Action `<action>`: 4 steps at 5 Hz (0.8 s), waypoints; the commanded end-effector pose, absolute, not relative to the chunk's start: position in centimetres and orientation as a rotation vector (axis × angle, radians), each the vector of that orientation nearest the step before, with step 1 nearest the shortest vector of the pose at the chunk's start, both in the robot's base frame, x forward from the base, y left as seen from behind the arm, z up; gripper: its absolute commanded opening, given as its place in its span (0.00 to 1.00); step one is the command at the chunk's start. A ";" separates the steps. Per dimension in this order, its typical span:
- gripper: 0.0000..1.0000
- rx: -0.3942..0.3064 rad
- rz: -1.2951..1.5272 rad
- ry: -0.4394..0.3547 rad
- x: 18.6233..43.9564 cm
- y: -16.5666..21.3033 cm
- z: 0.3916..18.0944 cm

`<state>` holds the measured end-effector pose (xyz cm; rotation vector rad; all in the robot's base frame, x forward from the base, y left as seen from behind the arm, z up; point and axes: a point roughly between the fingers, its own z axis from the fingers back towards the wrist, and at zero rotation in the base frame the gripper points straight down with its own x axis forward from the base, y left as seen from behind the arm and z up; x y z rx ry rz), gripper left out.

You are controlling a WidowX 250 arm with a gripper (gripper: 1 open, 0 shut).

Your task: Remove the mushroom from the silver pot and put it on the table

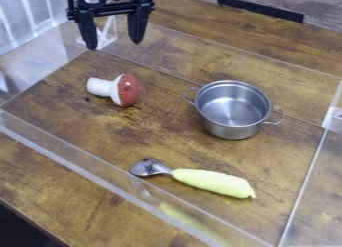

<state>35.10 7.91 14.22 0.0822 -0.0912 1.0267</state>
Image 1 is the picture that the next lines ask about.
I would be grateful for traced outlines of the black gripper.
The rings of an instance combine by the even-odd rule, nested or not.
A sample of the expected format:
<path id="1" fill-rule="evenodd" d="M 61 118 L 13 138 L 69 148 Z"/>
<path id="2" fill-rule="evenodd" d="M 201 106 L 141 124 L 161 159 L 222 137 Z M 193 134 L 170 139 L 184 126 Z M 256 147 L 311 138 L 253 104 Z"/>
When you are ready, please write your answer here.
<path id="1" fill-rule="evenodd" d="M 134 44 L 142 41 L 153 0 L 66 0 L 66 18 L 77 22 L 80 34 L 89 50 L 97 48 L 93 17 L 128 15 L 128 36 Z"/>

